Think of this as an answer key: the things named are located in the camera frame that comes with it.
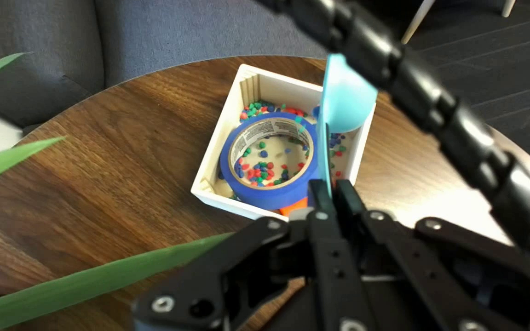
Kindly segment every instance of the gray couch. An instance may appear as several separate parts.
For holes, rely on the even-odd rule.
[[[326,57],[252,0],[0,0],[0,117],[29,131],[104,88],[232,55]]]

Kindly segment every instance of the floor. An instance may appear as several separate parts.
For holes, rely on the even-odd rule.
[[[401,36],[420,5],[368,0],[369,9]],[[494,128],[530,153],[530,0],[510,17],[503,0],[436,0],[410,40],[451,90]]]

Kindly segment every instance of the blue tape roll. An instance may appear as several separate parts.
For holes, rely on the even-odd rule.
[[[220,153],[219,165],[222,174],[240,201],[262,209],[280,209],[297,203],[308,192],[308,181],[317,176],[316,129],[315,125],[296,115],[288,113],[268,113],[248,119],[232,130]],[[299,174],[285,183],[275,186],[252,186],[241,182],[238,176],[238,157],[254,141],[265,136],[283,134],[300,138],[310,148],[311,154]]]

